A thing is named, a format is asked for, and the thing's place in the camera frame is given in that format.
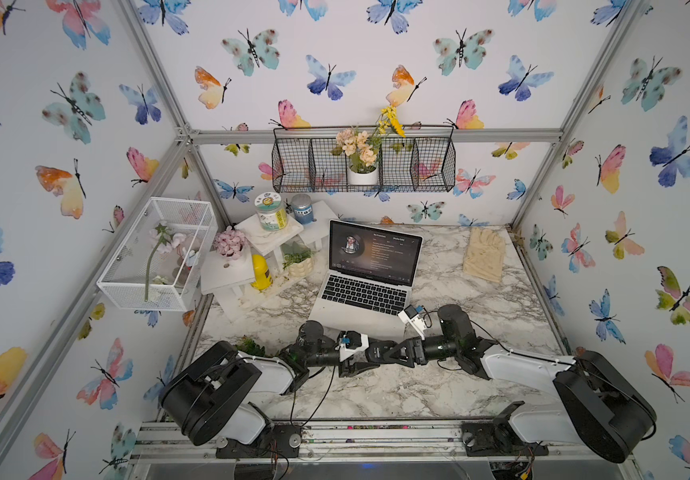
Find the green plant near left arm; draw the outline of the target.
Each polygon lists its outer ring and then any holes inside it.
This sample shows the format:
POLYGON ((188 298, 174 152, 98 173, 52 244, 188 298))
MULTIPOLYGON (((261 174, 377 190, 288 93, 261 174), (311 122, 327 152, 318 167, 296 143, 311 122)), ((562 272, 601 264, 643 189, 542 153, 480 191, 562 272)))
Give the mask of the green plant near left arm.
POLYGON ((266 348, 259 343, 257 343, 253 338, 249 336, 242 336, 237 343, 235 348, 240 352, 248 354, 255 357, 265 357, 266 348))

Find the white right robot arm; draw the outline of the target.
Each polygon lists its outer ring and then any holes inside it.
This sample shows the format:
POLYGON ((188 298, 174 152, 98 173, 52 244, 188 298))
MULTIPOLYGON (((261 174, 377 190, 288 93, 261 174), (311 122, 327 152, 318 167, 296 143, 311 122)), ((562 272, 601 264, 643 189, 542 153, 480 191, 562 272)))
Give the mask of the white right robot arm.
POLYGON ((600 353, 549 356, 513 349, 476 329, 458 305, 438 311, 441 334, 400 343, 372 341, 365 355, 371 365, 407 368, 453 359, 462 372, 502 380, 552 396, 550 404, 514 401, 492 421, 501 451, 516 446, 561 443, 586 446, 600 458, 620 464, 657 430, 653 407, 600 353))

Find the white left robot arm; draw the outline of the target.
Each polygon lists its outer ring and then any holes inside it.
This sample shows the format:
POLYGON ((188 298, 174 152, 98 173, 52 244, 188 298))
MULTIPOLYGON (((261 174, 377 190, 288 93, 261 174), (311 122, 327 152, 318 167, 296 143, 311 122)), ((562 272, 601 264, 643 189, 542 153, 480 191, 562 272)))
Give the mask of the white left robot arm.
POLYGON ((344 331, 332 339, 317 321, 305 322, 296 340, 274 357, 220 341, 170 380, 158 402, 195 446, 216 437, 252 445, 270 433, 273 422, 246 401, 249 394, 294 394, 313 377, 313 367, 331 367, 340 377, 357 376, 380 366, 368 358, 374 351, 368 336, 344 331))

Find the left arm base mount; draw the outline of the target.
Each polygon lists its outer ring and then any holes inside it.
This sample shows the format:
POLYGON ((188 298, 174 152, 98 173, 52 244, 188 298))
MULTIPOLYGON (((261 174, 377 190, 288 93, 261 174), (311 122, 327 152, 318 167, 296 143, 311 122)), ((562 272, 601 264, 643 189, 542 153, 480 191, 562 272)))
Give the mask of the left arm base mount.
POLYGON ((218 433, 217 459, 297 458, 303 429, 291 422, 275 422, 256 405, 241 405, 218 433))

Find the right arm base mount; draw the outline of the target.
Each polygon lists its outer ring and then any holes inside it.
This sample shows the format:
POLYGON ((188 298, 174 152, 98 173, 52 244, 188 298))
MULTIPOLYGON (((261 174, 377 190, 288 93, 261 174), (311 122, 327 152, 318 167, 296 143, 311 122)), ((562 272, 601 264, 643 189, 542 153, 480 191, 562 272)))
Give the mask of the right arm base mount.
POLYGON ((497 416, 465 422, 460 426, 460 440, 468 457, 547 456, 548 447, 541 442, 526 442, 510 425, 512 415, 524 401, 512 402, 497 416))

